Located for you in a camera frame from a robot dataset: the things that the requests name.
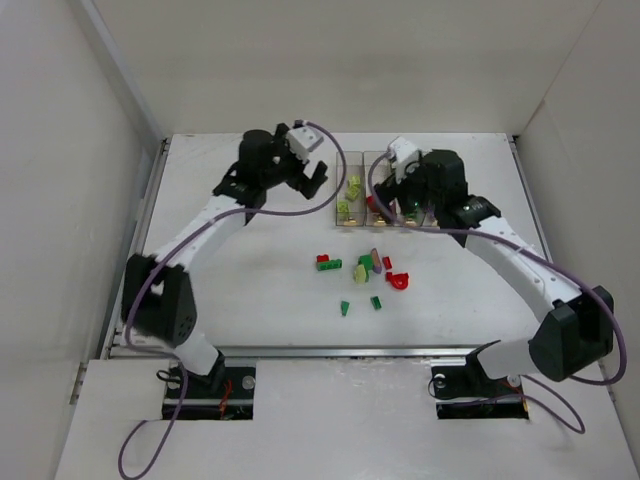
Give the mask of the red flower lego piece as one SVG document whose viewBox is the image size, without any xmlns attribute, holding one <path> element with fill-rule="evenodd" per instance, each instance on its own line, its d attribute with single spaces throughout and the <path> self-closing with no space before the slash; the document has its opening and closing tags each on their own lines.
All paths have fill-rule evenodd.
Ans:
<svg viewBox="0 0 640 480">
<path fill-rule="evenodd" d="M 367 204 L 368 209 L 371 212 L 374 212 L 374 213 L 378 213 L 379 212 L 378 204 L 377 204 L 376 200 L 374 199 L 374 197 L 372 195 L 369 195 L 366 198 L 366 204 Z"/>
</svg>

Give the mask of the lime green lego brick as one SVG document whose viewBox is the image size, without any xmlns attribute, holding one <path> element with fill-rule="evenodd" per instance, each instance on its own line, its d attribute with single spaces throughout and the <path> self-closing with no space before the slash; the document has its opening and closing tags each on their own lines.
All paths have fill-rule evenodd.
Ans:
<svg viewBox="0 0 640 480">
<path fill-rule="evenodd" d="M 347 178 L 347 187 L 348 188 L 359 188 L 361 186 L 361 177 L 358 175 L 351 175 Z"/>
</svg>

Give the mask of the green purple yellow lego cluster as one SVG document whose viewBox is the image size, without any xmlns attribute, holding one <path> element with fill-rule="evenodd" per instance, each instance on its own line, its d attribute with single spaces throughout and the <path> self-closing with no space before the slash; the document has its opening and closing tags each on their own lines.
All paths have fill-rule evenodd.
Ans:
<svg viewBox="0 0 640 480">
<path fill-rule="evenodd" d="M 381 274 L 383 270 L 382 258 L 376 248 L 369 253 L 358 257 L 357 265 L 354 269 L 353 279 L 356 284 L 365 284 L 369 282 L 370 275 Z"/>
</svg>

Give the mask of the red round lego piece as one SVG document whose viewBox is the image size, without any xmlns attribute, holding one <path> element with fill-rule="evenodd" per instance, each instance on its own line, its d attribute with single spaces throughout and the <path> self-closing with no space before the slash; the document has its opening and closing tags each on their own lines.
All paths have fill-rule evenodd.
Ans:
<svg viewBox="0 0 640 480">
<path fill-rule="evenodd" d="M 406 272 L 393 273 L 392 271 L 387 271 L 385 274 L 385 280 L 393 289 L 398 291 L 406 290 L 410 284 L 410 276 Z"/>
</svg>

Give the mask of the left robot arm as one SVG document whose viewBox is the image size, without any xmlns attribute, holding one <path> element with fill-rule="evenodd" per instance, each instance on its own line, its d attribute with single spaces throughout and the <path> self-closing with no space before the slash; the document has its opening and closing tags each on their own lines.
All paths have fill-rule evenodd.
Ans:
<svg viewBox="0 0 640 480">
<path fill-rule="evenodd" d="M 171 241 L 151 254 L 134 254 L 126 264 L 121 300 L 124 335 L 132 332 L 162 342 L 186 372 L 214 389 L 223 376 L 222 353 L 198 330 L 191 270 L 264 210 L 267 193 L 281 184 L 312 199 L 327 180 L 327 166 L 305 168 L 328 133 L 297 121 L 274 132 L 249 130 L 202 210 Z"/>
</svg>

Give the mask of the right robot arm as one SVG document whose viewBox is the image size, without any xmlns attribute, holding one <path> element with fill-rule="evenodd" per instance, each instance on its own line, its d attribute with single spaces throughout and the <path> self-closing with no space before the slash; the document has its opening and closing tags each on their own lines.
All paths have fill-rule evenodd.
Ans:
<svg viewBox="0 0 640 480">
<path fill-rule="evenodd" d="M 451 236 L 491 267 L 539 323 L 531 338 L 494 341 L 469 354 L 473 373 L 488 379 L 534 373 L 560 382 L 612 352 L 619 329 L 608 291 L 539 256 L 493 203 L 470 194 L 456 152 L 424 151 L 398 137 L 384 157 L 392 172 L 371 192 L 385 219 L 395 219 L 392 203 L 405 215 L 430 209 L 434 232 Z"/>
</svg>

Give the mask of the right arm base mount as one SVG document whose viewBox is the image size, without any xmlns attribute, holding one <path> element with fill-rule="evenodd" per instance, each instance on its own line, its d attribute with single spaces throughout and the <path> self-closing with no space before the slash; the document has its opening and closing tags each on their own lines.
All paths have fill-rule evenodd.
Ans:
<svg viewBox="0 0 640 480">
<path fill-rule="evenodd" d="M 432 365 L 429 393 L 439 420 L 528 420 L 520 384 L 489 379 L 463 365 Z"/>
</svg>

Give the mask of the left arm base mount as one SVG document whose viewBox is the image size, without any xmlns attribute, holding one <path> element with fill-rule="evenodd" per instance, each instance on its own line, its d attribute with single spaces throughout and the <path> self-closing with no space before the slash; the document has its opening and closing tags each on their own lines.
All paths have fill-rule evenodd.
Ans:
<svg viewBox="0 0 640 480">
<path fill-rule="evenodd" d="M 225 369 L 221 384 L 211 391 L 195 378 L 189 379 L 186 397 L 177 419 L 185 421 L 248 421 L 253 419 L 256 365 L 231 364 Z M 181 374 L 177 366 L 156 372 L 165 384 L 161 408 L 163 420 L 170 420 L 178 406 Z"/>
</svg>

